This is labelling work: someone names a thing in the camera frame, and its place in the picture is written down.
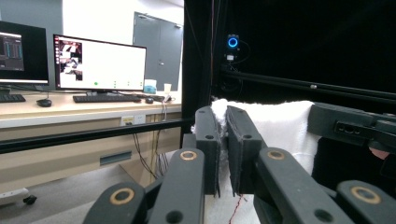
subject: computer monitor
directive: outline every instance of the computer monitor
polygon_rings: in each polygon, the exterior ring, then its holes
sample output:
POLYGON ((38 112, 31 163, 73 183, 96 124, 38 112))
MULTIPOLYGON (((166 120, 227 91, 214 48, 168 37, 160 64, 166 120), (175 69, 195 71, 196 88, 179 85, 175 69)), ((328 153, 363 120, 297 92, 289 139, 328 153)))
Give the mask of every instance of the computer monitor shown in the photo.
POLYGON ((53 35, 57 90, 143 91, 146 48, 53 35))
POLYGON ((0 21, 0 85, 49 85, 46 29, 0 21))

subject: caster wheel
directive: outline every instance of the caster wheel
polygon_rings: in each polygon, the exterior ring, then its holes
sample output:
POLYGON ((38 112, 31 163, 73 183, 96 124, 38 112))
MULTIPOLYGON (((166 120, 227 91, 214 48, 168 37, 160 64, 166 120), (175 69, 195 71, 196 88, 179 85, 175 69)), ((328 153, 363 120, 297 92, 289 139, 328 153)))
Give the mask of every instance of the caster wheel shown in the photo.
POLYGON ((30 205, 30 204, 35 203, 36 199, 37 199, 37 197, 35 195, 30 195, 29 197, 23 199, 23 202, 30 205))

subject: gray floor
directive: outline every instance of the gray floor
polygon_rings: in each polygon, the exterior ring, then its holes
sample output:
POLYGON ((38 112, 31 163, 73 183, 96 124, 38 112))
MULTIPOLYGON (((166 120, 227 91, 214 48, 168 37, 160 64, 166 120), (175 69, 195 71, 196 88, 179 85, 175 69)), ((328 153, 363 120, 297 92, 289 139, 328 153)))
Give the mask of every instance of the gray floor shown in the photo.
POLYGON ((37 197, 32 205, 16 202, 0 205, 0 224, 82 223, 100 194, 132 178, 114 165, 30 187, 37 197))

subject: glowing blue circle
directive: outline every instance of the glowing blue circle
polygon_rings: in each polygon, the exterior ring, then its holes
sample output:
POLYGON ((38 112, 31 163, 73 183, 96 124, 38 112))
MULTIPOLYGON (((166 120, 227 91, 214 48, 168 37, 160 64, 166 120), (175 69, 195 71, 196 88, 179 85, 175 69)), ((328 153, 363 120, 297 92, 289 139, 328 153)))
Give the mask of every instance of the glowing blue circle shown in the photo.
POLYGON ((235 37, 228 39, 228 46, 230 48, 235 48, 238 45, 238 40, 235 37))

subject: black keyboard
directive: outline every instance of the black keyboard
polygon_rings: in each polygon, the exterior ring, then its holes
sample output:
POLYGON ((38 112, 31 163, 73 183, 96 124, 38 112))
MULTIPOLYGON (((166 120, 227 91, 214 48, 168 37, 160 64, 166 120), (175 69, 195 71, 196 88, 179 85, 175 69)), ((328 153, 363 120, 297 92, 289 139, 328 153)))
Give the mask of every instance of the black keyboard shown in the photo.
POLYGON ((0 103, 18 103, 25 102, 25 98, 21 94, 4 94, 0 95, 0 103))
POLYGON ((141 102, 135 95, 95 95, 73 96, 75 103, 113 103, 113 102, 141 102))

